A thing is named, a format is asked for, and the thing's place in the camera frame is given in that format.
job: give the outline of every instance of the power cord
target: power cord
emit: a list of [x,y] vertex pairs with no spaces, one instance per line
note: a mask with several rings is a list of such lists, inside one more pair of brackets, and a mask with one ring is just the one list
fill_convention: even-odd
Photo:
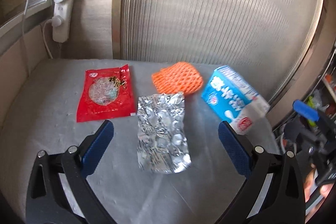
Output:
[[30,66],[29,66],[29,58],[28,58],[28,52],[26,48],[26,40],[25,40],[25,20],[26,20],[26,14],[28,9],[28,2],[29,0],[26,0],[25,10],[23,11],[22,15],[22,25],[21,25],[21,31],[22,31],[22,48],[24,50],[24,57],[25,57],[25,63],[27,66],[28,76],[31,73]]
[[45,27],[46,27],[47,23],[51,23],[51,22],[52,22],[52,19],[48,19],[46,22],[44,22],[43,27],[42,27],[42,36],[43,36],[43,42],[44,42],[45,48],[47,50],[47,53],[48,53],[50,59],[53,59],[53,56],[52,56],[52,54],[51,54],[51,52],[49,50],[47,41],[45,39]]

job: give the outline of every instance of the blue clamp handle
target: blue clamp handle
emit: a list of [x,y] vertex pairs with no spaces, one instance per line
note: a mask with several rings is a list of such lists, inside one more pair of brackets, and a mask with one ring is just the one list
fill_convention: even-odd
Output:
[[237,172],[245,176],[247,179],[251,175],[251,157],[246,152],[243,145],[237,139],[239,137],[229,124],[221,122],[218,127],[218,137],[234,164]]
[[109,146],[114,136],[113,123],[105,120],[94,136],[94,140],[91,142],[91,145],[88,147],[81,160],[81,175],[84,178],[95,172],[98,163]]
[[294,101],[293,109],[301,116],[308,120],[312,120],[313,122],[317,122],[320,119],[319,114],[315,109],[312,109],[310,106],[306,105],[300,100]]

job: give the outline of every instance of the metal bolt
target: metal bolt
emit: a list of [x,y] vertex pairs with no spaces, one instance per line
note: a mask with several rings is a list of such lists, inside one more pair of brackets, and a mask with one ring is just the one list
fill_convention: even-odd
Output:
[[70,146],[69,147],[69,149],[68,149],[68,152],[70,153],[70,154],[72,154],[72,153],[75,153],[77,151],[77,146]]
[[254,148],[254,150],[255,150],[257,153],[259,153],[259,154],[261,154],[261,153],[264,152],[264,149],[263,149],[261,146],[256,146],[256,147]]
[[292,151],[287,151],[287,156],[292,158],[294,157],[294,153]]
[[37,153],[37,156],[38,156],[39,158],[42,158],[44,155],[45,155],[45,151],[44,151],[44,150],[41,150],[41,151],[39,151],[39,152]]

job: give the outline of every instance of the white cable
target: white cable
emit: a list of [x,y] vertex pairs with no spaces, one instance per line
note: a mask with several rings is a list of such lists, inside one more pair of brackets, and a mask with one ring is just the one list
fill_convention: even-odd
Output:
[[47,23],[50,23],[50,22],[51,22],[51,19],[48,19],[46,22],[44,22],[43,27],[42,27],[42,36],[43,36],[43,42],[44,42],[45,48],[47,50],[47,53],[48,53],[50,59],[53,59],[53,56],[52,56],[52,54],[49,50],[47,41],[45,40],[45,34],[44,34],[45,26],[47,25]]
[[62,46],[63,46],[63,43],[58,43],[58,56],[59,58],[62,58]]
[[280,146],[281,146],[281,150],[282,150],[282,153],[285,154],[286,153],[286,149],[284,147],[284,133],[281,134],[281,137],[280,137]]
[[26,63],[26,66],[27,66],[28,76],[29,76],[31,70],[30,70],[30,66],[29,66],[28,52],[27,52],[26,41],[25,41],[25,20],[26,20],[26,13],[27,13],[27,9],[28,9],[28,2],[29,2],[29,0],[26,0],[25,10],[23,11],[23,15],[22,15],[21,31],[22,31],[22,47],[23,47],[24,54],[25,54],[25,63]]
[[297,145],[296,145],[296,143],[293,143],[293,146],[294,146],[294,155],[296,155],[296,152],[297,152]]

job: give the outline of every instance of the gray tablecloth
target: gray tablecloth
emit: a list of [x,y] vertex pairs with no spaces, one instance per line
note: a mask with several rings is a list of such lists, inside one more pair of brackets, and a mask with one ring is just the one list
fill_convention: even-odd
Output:
[[[76,111],[87,69],[130,65],[138,96],[156,89],[151,74],[167,64],[118,60],[47,60],[38,65],[13,103],[0,135],[0,190],[24,219],[26,189],[36,153],[64,152],[98,129],[102,121],[76,123]],[[216,66],[196,65],[204,81]],[[240,176],[218,139],[219,118],[200,98],[185,99],[184,129],[192,166],[178,174],[152,174],[137,162],[137,118],[112,119],[115,136],[96,172],[87,178],[93,191],[119,223],[214,223],[241,187]],[[254,145],[278,152],[266,119],[249,133]],[[75,212],[81,214],[64,189]]]

